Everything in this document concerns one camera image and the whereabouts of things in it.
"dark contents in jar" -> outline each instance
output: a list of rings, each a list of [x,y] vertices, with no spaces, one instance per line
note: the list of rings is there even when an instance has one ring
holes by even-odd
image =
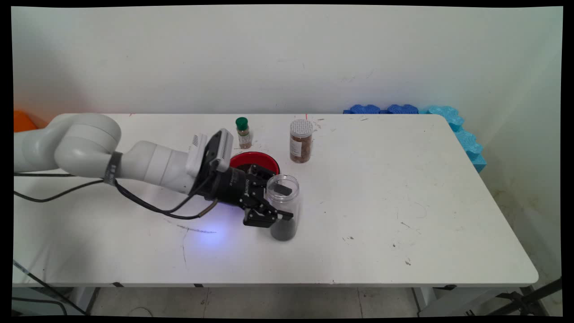
[[[291,135],[291,139],[293,139],[298,143],[301,143],[301,156],[299,157],[290,153],[291,160],[293,160],[296,163],[305,163],[309,159],[311,159],[311,141],[312,141],[311,136],[301,138]]]

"spice jar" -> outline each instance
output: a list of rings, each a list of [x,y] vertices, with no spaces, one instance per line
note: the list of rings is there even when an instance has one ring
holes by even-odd
[[[247,118],[241,117],[235,120],[237,126],[237,134],[239,135],[239,147],[243,149],[248,149],[251,147],[251,133],[249,132],[249,126],[247,125]]]
[[[290,175],[275,175],[267,181],[267,200],[274,208],[293,213],[289,220],[278,219],[271,226],[271,235],[280,241],[290,240],[297,232],[301,206],[299,183]]]
[[[311,158],[313,124],[309,120],[297,119],[291,122],[289,155],[296,163],[305,163]]]

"table leg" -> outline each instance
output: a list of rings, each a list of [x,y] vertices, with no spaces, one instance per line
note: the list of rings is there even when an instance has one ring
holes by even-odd
[[[500,294],[503,289],[457,287],[436,298],[431,287],[414,289],[421,311],[419,317],[463,316],[464,312]]]

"orange object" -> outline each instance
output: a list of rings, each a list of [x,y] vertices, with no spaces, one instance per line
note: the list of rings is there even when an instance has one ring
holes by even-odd
[[[14,111],[14,132],[38,129],[28,115],[22,111]]]

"table surface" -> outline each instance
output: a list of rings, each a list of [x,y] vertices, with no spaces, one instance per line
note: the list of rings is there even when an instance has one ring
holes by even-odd
[[[233,114],[107,114],[117,150],[149,140],[187,151],[194,133],[234,135],[233,155],[261,151],[301,186],[295,237],[242,224],[217,205],[200,219],[150,212],[97,184],[47,203],[14,196],[14,258],[56,286],[526,286],[538,273],[445,119],[435,115],[251,114],[250,149],[239,149]],[[289,159],[289,124],[313,122],[312,157]],[[86,178],[16,178],[46,198]],[[184,195],[122,185],[161,209]],[[209,204],[194,197],[178,214]],[[13,267],[13,286],[33,281]]]

